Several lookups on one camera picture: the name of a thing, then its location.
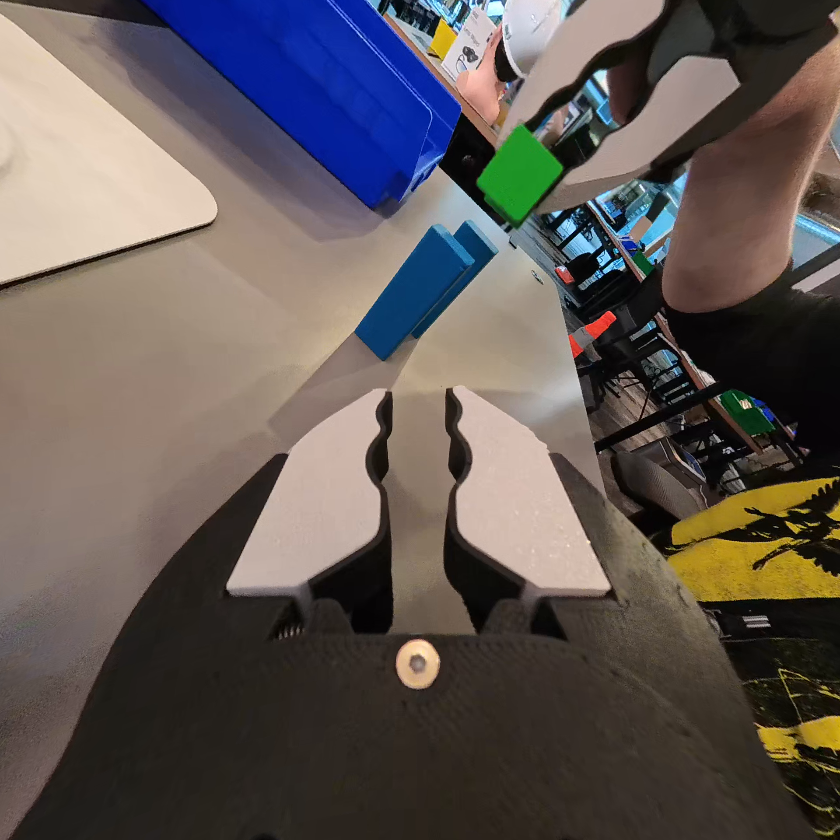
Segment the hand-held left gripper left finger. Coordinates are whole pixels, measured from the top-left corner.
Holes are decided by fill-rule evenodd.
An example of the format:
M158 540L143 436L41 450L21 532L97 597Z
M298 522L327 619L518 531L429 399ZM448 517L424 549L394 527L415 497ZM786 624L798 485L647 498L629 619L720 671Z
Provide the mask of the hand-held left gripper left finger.
M287 453L226 583L236 597L291 599L309 618L333 600L361 634L393 621L389 469L392 394L374 388Z

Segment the blue plastic bin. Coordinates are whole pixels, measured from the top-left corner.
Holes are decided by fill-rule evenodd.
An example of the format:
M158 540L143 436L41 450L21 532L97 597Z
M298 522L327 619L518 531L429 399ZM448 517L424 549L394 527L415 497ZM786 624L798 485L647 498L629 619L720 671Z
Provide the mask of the blue plastic bin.
M444 157L461 107L368 2L144 4L367 207Z

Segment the blue wooden block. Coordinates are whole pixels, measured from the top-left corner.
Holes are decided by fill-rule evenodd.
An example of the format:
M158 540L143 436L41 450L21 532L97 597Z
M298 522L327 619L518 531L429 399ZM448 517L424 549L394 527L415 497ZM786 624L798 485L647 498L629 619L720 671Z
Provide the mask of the blue wooden block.
M437 305L474 259L441 224L426 231L354 331L386 361Z
M470 266L465 268L460 276L439 297L423 319L411 333L412 338L419 340L425 332L438 320L444 311L459 297L464 289L487 267L498 254L498 248L493 244L478 224L469 219L463 222L453 234L455 242L469 253L473 259Z

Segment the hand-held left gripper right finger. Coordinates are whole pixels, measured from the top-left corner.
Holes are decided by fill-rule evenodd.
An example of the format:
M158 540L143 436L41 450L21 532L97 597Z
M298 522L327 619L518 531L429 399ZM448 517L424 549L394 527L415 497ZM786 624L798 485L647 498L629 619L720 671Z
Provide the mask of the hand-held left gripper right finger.
M463 385L445 394L445 573L479 633L499 602L531 618L553 598L613 588L555 468L526 425Z

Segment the orange traffic cone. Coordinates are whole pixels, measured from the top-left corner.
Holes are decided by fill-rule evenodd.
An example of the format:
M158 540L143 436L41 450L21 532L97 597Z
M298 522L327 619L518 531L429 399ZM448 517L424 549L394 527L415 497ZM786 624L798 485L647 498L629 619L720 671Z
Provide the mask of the orange traffic cone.
M584 350L598 340L616 321L613 311L606 311L597 320L585 324L569 334L572 358L577 359Z

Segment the person's right forearm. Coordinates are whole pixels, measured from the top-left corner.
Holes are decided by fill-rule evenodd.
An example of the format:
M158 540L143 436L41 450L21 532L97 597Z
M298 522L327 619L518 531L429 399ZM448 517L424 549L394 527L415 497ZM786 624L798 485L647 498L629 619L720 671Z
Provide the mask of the person's right forearm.
M790 287L800 201L838 111L838 38L769 104L696 152L662 291L678 346L838 459L839 305Z

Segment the white document stand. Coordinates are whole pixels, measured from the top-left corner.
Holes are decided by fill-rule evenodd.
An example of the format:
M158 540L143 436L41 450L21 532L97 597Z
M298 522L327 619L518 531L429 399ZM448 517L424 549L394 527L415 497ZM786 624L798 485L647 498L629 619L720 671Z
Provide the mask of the white document stand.
M213 195L1 17L2 286L210 225Z

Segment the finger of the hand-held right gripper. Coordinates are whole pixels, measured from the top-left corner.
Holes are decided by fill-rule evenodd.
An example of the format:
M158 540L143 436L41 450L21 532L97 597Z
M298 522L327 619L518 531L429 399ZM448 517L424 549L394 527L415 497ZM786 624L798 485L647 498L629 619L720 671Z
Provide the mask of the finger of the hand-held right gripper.
M545 50L522 79L506 119L534 131L567 104L593 72L622 60L665 14L665 1L587 1L564 12Z
M537 206L537 213L577 207L640 178L738 87L739 79L725 59L680 58L636 118L608 134L587 162L562 176Z

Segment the white rounded device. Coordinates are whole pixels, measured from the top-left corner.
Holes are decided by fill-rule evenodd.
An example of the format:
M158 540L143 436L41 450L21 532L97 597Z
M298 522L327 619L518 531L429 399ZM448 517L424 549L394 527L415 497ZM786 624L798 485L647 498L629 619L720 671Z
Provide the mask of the white rounded device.
M563 1L506 2L495 58L499 80L510 83L526 78L563 18Z

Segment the green plastic bin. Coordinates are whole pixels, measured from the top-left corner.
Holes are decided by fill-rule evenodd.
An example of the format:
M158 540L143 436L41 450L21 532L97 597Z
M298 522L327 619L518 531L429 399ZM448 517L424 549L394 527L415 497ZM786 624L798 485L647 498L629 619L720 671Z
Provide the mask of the green plastic bin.
M723 410L751 438L775 431L772 420L746 393L730 389L720 394L717 399Z

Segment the green wooden block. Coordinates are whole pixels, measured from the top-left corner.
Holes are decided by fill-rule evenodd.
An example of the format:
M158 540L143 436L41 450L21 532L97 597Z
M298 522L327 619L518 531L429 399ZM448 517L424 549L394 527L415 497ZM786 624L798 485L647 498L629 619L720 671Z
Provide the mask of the green wooden block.
M523 124L510 132L476 180L484 201L519 228L559 183L562 163Z

